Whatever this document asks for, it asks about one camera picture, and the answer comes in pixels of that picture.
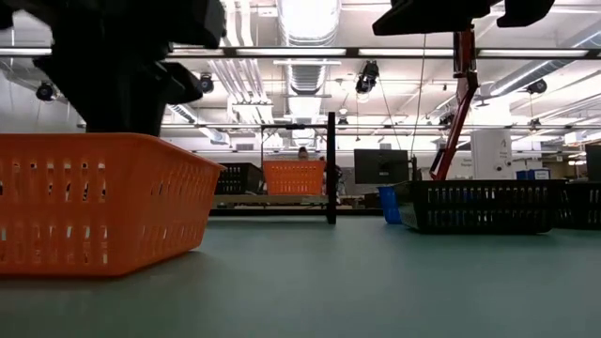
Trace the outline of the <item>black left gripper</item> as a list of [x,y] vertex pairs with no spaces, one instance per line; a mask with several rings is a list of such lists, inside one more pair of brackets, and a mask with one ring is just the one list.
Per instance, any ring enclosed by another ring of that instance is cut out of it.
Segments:
[[[150,90],[169,104],[188,103],[204,96],[201,81],[178,62],[152,61],[131,65],[99,62],[88,75],[73,62],[66,64],[50,55],[36,57],[34,65],[42,70],[72,103],[84,102],[78,113],[85,121],[86,132],[121,132],[124,120],[119,111],[104,100],[118,101],[140,89],[143,97]],[[125,132],[159,136],[166,103],[136,101],[130,108]]]

